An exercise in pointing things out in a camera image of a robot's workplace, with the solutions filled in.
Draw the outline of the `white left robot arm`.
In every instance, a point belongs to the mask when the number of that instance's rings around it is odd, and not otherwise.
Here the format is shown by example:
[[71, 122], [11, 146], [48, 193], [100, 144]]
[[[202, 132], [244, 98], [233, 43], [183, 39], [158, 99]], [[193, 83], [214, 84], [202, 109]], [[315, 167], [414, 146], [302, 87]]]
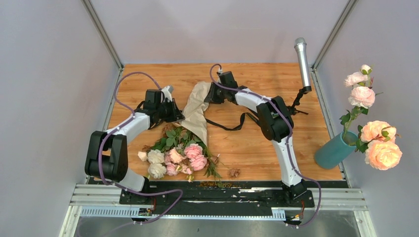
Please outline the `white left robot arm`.
[[162, 122], [178, 122], [185, 117], [172, 97], [171, 85], [163, 89], [148, 89], [145, 99], [134, 113], [114, 128], [91, 134], [84, 165], [85, 174], [131, 190], [139, 204], [151, 199], [149, 180], [128, 166], [128, 144], [140, 133]]

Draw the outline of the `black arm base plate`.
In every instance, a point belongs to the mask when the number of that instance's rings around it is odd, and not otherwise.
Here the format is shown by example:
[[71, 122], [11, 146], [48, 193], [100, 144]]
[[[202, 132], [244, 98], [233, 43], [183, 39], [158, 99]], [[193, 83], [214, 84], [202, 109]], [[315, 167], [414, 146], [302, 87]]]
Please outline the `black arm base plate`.
[[310, 190], [290, 199], [281, 181], [231, 181], [223, 184], [224, 188], [217, 187], [214, 181], [151, 181], [146, 193], [158, 193], [158, 196], [146, 197], [122, 191], [119, 203], [149, 205], [155, 214], [161, 214], [173, 205], [168, 214], [195, 215], [270, 215], [272, 207], [299, 212], [315, 206]]

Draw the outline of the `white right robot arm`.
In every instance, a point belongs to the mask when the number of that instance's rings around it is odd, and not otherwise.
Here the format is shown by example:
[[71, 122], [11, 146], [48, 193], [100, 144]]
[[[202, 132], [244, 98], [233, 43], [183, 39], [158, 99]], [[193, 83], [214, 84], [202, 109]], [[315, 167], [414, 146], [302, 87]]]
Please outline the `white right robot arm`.
[[228, 100], [256, 113], [261, 132], [272, 142], [280, 164], [283, 202], [295, 206], [307, 188], [297, 166], [292, 138], [293, 121], [284, 100], [280, 96], [270, 98], [239, 87], [231, 71], [219, 70], [217, 75], [219, 79], [212, 79], [206, 100], [214, 104]]

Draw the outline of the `rose bouquet with green leaves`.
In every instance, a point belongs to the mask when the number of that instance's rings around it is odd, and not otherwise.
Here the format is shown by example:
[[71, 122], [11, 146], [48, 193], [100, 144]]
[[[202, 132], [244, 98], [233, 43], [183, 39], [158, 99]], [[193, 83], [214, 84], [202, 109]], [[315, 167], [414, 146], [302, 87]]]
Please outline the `rose bouquet with green leaves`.
[[154, 145], [144, 146], [137, 156], [148, 164], [148, 178], [185, 174], [186, 181], [191, 183], [195, 173], [204, 170], [206, 177], [214, 178], [217, 187], [225, 187], [217, 172], [217, 157], [211, 155], [201, 138], [179, 124], [165, 125], [162, 137]]

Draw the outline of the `brown kraft wrapping paper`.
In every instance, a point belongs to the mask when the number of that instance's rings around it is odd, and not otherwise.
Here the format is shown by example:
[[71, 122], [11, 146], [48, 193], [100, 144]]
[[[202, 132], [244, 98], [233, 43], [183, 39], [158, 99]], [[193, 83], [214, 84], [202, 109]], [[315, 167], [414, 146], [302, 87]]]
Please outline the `brown kraft wrapping paper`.
[[209, 103], [204, 100], [209, 94], [210, 86], [211, 83], [203, 81], [194, 86], [182, 112], [185, 120], [180, 123], [182, 127], [200, 138], [206, 146], [208, 145], [208, 129], [204, 112], [209, 107]]

